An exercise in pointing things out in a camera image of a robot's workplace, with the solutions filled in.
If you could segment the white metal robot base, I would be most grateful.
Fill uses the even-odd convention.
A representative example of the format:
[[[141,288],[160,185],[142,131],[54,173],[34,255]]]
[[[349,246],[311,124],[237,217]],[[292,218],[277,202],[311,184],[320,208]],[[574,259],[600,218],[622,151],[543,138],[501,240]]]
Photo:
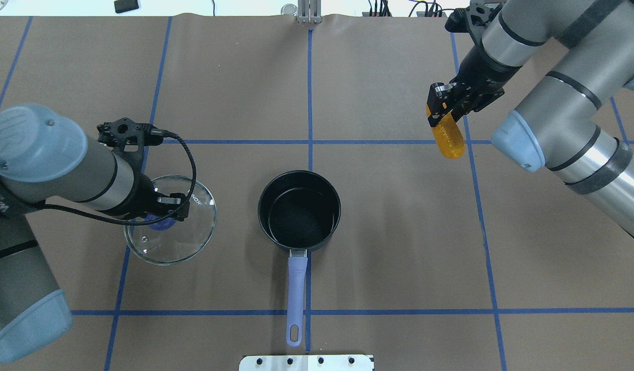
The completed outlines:
[[[375,370],[371,355],[265,355],[243,357],[239,370]]]

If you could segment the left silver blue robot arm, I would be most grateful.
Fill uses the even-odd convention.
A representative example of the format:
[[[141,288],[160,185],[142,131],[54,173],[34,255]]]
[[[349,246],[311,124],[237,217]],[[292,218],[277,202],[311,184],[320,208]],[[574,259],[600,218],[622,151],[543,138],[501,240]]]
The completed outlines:
[[[142,171],[145,148],[177,134],[127,117],[96,129],[94,139],[41,104],[0,113],[0,364],[49,345],[73,323],[31,214],[53,210],[121,226],[188,216],[197,175],[193,158],[183,193],[158,192]]]

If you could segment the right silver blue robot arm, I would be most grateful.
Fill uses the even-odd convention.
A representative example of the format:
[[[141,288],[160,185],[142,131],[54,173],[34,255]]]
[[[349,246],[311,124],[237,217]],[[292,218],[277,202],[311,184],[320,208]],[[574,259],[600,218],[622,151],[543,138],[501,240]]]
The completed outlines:
[[[458,120],[504,94],[548,40],[567,54],[508,113],[491,143],[527,172],[545,167],[634,238],[634,153],[592,117],[620,89],[634,91],[634,1],[471,2],[446,30],[474,45],[456,76],[429,88],[426,114],[440,153],[465,148]]]

